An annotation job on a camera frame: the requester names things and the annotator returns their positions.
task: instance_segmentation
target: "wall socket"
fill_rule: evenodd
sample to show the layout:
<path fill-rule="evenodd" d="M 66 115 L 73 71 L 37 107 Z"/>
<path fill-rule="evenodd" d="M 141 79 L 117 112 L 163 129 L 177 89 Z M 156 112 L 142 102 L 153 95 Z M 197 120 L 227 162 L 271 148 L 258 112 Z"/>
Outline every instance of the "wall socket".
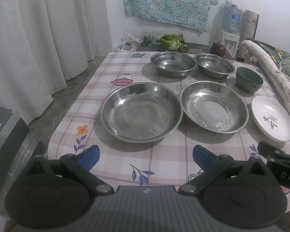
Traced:
<path fill-rule="evenodd" d="M 210 32 L 210 31 L 211 31 L 211 27 L 206 26 L 206 27 L 204 28 L 204 32 Z"/>

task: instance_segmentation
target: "metal screw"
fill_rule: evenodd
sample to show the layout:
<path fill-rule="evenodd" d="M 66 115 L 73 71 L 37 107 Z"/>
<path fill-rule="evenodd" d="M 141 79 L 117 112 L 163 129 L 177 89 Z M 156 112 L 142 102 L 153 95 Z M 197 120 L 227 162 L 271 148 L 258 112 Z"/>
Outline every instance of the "metal screw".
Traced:
<path fill-rule="evenodd" d="M 106 193 L 108 191 L 111 190 L 111 186 L 110 185 L 106 185 L 106 184 L 101 184 L 101 185 L 98 185 L 96 187 L 96 190 L 100 193 Z"/>
<path fill-rule="evenodd" d="M 197 188 L 194 185 L 185 184 L 181 187 L 181 189 L 186 193 L 193 193 Z"/>

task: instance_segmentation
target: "concrete floor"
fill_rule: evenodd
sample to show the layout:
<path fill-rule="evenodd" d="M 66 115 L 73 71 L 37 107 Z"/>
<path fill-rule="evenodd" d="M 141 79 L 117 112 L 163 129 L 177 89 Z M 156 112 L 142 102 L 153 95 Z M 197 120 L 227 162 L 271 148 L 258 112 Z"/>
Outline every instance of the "concrete floor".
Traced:
<path fill-rule="evenodd" d="M 47 107 L 44 113 L 29 124 L 31 130 L 39 136 L 42 143 L 48 147 L 49 140 L 57 126 L 70 109 L 73 102 L 91 79 L 105 56 L 97 56 L 88 62 L 88 68 L 67 81 L 67 87 L 52 95 L 53 102 Z"/>

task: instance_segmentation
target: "onion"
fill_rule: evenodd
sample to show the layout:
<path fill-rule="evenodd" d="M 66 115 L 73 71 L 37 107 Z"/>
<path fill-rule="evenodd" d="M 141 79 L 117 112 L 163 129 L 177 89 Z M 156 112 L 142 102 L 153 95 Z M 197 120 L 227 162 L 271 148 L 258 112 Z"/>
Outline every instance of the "onion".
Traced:
<path fill-rule="evenodd" d="M 211 54 L 223 57 L 225 55 L 226 49 L 225 49 L 225 46 L 220 44 L 220 41 L 216 41 L 213 43 L 213 46 L 211 47 L 210 52 Z"/>

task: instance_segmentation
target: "green leafy vegetable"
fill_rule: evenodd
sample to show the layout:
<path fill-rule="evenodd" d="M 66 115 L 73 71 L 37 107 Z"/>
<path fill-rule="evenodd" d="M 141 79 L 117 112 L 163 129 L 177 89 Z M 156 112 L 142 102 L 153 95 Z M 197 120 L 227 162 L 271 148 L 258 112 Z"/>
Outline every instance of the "green leafy vegetable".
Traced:
<path fill-rule="evenodd" d="M 160 38 L 159 50 L 187 52 L 188 46 L 184 45 L 185 39 L 177 34 L 166 34 Z"/>

